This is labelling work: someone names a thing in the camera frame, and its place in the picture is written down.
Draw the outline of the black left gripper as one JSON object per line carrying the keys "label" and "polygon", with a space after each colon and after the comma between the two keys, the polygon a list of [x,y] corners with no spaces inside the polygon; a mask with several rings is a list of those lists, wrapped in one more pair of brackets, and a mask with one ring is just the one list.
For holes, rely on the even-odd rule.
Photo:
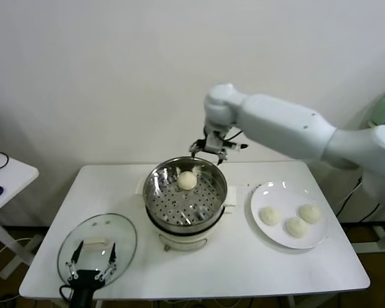
{"label": "black left gripper", "polygon": [[94,293],[98,289],[102,289],[105,286],[111,276],[115,273],[116,265],[116,244],[110,252],[107,267],[103,271],[89,270],[89,269],[76,269],[76,264],[83,248],[83,241],[81,241],[73,251],[72,257],[65,265],[68,267],[69,276],[67,280],[70,282],[69,286],[73,292],[69,302],[71,308],[89,308],[92,305],[92,299]]}

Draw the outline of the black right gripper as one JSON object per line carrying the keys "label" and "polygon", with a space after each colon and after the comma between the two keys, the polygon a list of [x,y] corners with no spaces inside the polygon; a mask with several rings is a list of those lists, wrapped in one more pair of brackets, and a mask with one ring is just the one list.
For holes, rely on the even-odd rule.
{"label": "black right gripper", "polygon": [[189,147],[191,157],[195,157],[197,153],[203,151],[218,151],[217,165],[221,165],[228,159],[224,138],[228,133],[227,126],[205,126],[203,129],[204,138],[197,139]]}

